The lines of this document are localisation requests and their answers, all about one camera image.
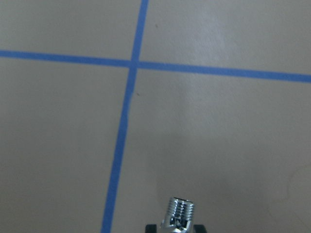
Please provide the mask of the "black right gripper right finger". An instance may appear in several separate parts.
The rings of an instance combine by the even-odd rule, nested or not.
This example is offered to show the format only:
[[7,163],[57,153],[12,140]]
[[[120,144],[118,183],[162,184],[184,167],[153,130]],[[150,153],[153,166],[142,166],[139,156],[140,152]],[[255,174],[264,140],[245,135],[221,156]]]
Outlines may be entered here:
[[206,228],[203,224],[195,224],[192,233],[206,233]]

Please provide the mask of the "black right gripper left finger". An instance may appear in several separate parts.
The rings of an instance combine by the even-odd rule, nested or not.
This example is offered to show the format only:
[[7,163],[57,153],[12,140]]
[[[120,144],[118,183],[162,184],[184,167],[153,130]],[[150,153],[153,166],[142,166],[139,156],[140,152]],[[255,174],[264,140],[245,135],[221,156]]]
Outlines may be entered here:
[[156,224],[147,224],[145,226],[145,233],[159,233],[158,226]]

